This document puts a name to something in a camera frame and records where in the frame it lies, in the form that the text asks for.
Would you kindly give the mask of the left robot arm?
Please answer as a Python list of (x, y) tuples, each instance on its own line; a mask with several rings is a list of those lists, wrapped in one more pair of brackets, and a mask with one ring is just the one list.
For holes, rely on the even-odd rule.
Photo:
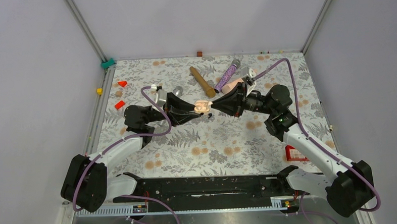
[(126, 132), (122, 138), (89, 156), (78, 154), (70, 163), (61, 197), (72, 202), (74, 211), (95, 212), (106, 201), (127, 196), (138, 201), (143, 185), (134, 176), (110, 177), (113, 168), (128, 156), (142, 150), (152, 137), (168, 134), (172, 127), (199, 118), (211, 110), (212, 102), (197, 100), (190, 104), (175, 94), (158, 90), (157, 100), (149, 106), (130, 105), (124, 111)]

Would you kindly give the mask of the beige charging case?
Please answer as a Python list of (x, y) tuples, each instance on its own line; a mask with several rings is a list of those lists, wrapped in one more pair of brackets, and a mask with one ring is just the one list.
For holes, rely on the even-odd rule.
[(197, 100), (194, 103), (194, 112), (200, 115), (208, 114), (213, 103), (209, 100)]

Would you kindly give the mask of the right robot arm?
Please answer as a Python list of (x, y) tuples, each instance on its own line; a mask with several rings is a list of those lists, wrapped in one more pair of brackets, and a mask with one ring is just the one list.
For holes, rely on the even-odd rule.
[(247, 111), (264, 113), (264, 122), (271, 136), (287, 147), (301, 152), (321, 174), (308, 174), (300, 168), (285, 169), (285, 176), (277, 181), (280, 193), (290, 195), (304, 191), (326, 199), (342, 217), (349, 217), (375, 197), (371, 167), (363, 160), (353, 162), (320, 140), (301, 125), (290, 112), (292, 104), (289, 89), (273, 86), (266, 95), (253, 90), (247, 92), (245, 83), (238, 83), (228, 94), (212, 102), (212, 108), (233, 117)]

